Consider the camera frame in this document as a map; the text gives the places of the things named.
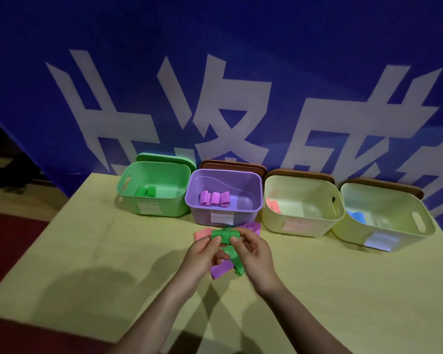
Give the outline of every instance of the purple storage bin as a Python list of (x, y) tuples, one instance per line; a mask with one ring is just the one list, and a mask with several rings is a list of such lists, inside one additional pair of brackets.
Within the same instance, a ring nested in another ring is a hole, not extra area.
[[(228, 207), (199, 206), (202, 191), (230, 192)], [(263, 207), (263, 182), (258, 174), (246, 171), (199, 169), (192, 173), (186, 192), (186, 204), (197, 224), (239, 226), (253, 222)]]

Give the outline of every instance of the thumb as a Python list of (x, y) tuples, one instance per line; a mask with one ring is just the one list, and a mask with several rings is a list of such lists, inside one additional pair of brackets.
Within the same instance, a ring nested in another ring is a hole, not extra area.
[(210, 258), (213, 257), (220, 250), (220, 242), (222, 238), (220, 236), (215, 237), (212, 241), (207, 244), (207, 247), (204, 250), (204, 253), (208, 255)]
[(230, 243), (235, 248), (236, 253), (241, 258), (241, 260), (244, 260), (247, 256), (249, 256), (251, 253), (246, 248), (245, 244), (243, 244), (243, 241), (232, 236), (230, 238)]

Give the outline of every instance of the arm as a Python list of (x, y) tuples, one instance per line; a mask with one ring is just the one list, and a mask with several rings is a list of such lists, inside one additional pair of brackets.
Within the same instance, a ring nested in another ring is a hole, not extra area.
[(230, 242), (238, 253), (255, 291), (276, 316), (290, 343), (298, 353), (350, 354), (331, 335), (277, 276), (267, 242), (246, 228), (237, 228), (238, 240)]
[(220, 240), (204, 237), (190, 246), (174, 277), (108, 354), (159, 353), (180, 309), (204, 274), (213, 264), (230, 258), (220, 250)]

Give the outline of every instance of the red floor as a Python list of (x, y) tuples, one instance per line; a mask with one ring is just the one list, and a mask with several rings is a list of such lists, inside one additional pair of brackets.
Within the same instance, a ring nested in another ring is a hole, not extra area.
[[(0, 281), (47, 222), (0, 214)], [(111, 343), (0, 319), (0, 353), (105, 353)]]

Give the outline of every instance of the table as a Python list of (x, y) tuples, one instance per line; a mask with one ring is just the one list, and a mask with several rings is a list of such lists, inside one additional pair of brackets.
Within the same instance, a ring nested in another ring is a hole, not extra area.
[[(0, 317), (117, 341), (204, 226), (121, 208), (119, 177), (91, 174), (0, 284)], [(443, 233), (396, 253), (261, 230), (279, 277), (355, 353), (443, 353)], [(207, 275), (163, 348), (291, 353), (246, 276)]]

